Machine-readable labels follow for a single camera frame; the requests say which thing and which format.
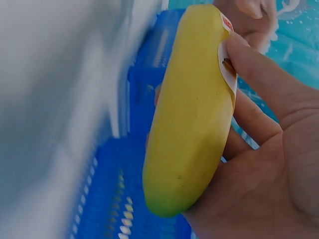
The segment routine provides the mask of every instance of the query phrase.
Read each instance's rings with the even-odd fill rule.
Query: white sticker
[[[227,53],[225,41],[221,42],[218,47],[218,62],[219,62],[220,72],[224,80],[226,81],[229,88],[234,93],[233,101],[235,103],[236,92],[237,92],[237,73]]]
[[[233,25],[231,24],[230,20],[222,13],[220,13],[221,22],[223,23],[223,27],[228,31],[233,31]]]

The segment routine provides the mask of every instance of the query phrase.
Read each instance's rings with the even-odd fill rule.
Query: dark spot on banana
[[[223,66],[225,67],[225,69],[234,77],[236,78],[236,71],[234,69],[233,64],[231,63],[229,58],[224,58],[223,62],[222,62]]]

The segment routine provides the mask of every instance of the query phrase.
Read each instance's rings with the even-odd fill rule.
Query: human hand
[[[229,18],[234,30],[259,51],[276,30],[276,0],[215,0],[213,4]]]
[[[245,44],[227,41],[233,66],[280,124],[238,91],[234,117],[260,148],[231,129],[228,163],[184,216],[201,239],[318,239],[319,91]]]

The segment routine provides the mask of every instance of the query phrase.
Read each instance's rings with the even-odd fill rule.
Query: banana
[[[222,157],[237,87],[224,45],[230,31],[212,4],[190,6],[179,22],[143,167],[147,207],[160,217],[187,211]]]

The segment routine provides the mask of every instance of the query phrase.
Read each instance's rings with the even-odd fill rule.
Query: blue crate
[[[109,139],[87,165],[74,210],[70,239],[189,239],[182,215],[150,213],[142,190],[145,142]]]

